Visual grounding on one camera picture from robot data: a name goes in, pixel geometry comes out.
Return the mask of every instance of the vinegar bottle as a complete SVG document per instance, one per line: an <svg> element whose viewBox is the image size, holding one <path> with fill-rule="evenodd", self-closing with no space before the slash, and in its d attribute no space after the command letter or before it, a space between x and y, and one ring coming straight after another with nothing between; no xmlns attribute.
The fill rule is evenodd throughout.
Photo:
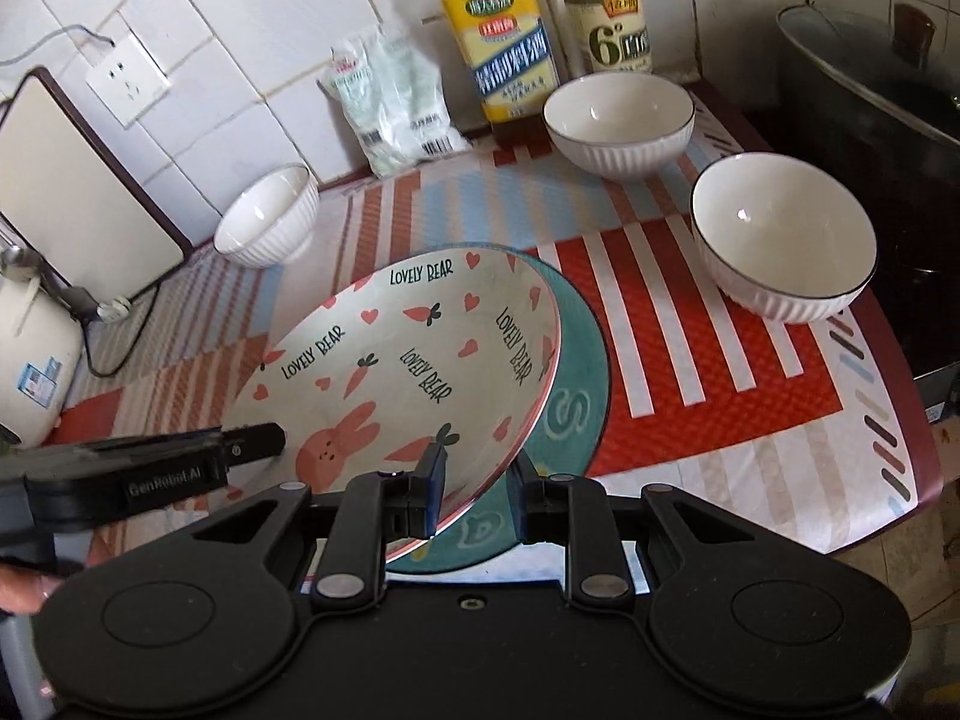
<svg viewBox="0 0 960 720"><path fill-rule="evenodd" d="M640 0L564 0L573 20L584 67L602 70L653 69Z"/></svg>
<svg viewBox="0 0 960 720"><path fill-rule="evenodd" d="M503 147L546 139L542 111L559 85L536 0L443 0L472 68L493 137Z"/></svg>

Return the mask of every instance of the tile floor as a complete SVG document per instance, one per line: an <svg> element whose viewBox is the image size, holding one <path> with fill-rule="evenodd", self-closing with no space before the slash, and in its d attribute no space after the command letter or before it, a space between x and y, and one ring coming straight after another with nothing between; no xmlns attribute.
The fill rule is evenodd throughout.
<svg viewBox="0 0 960 720"><path fill-rule="evenodd" d="M938 504L837 556L894 590L914 627L960 620L960 418L933 432L944 468Z"/></svg>

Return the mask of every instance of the patterned plate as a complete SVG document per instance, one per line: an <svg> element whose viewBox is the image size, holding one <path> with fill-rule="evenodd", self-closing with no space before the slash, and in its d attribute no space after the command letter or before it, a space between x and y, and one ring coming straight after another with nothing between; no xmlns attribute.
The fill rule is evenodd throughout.
<svg viewBox="0 0 960 720"><path fill-rule="evenodd" d="M408 470L448 449L440 528L497 479L533 431L556 375L560 314L514 252L452 248L344 290L277 343L224 420L275 421L287 450L234 469L244 496L298 478L315 493ZM418 546L396 542L388 557Z"/></svg>
<svg viewBox="0 0 960 720"><path fill-rule="evenodd" d="M558 271L517 255L546 279L560 306L563 347L546 409L524 449L542 474L582 474L607 423L610 360L600 326L584 298ZM440 536L390 563L400 574L438 574L467 568L517 545L501 478L470 511Z"/></svg>

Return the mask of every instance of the yellow label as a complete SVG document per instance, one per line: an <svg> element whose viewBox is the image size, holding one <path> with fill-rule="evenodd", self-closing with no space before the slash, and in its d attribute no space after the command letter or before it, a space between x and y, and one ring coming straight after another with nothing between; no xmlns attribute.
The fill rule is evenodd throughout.
<svg viewBox="0 0 960 720"><path fill-rule="evenodd" d="M536 0L444 0L493 124L539 114L559 85Z"/></svg>
<svg viewBox="0 0 960 720"><path fill-rule="evenodd" d="M653 69L640 0L565 0L587 70Z"/></svg>

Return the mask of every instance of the white salt packet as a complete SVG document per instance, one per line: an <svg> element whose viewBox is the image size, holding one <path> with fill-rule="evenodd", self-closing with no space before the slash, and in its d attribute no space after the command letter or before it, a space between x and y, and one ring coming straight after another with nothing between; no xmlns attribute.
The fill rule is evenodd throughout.
<svg viewBox="0 0 960 720"><path fill-rule="evenodd" d="M380 178L470 151L450 124L440 69L406 34L376 28L347 38L322 79Z"/></svg>

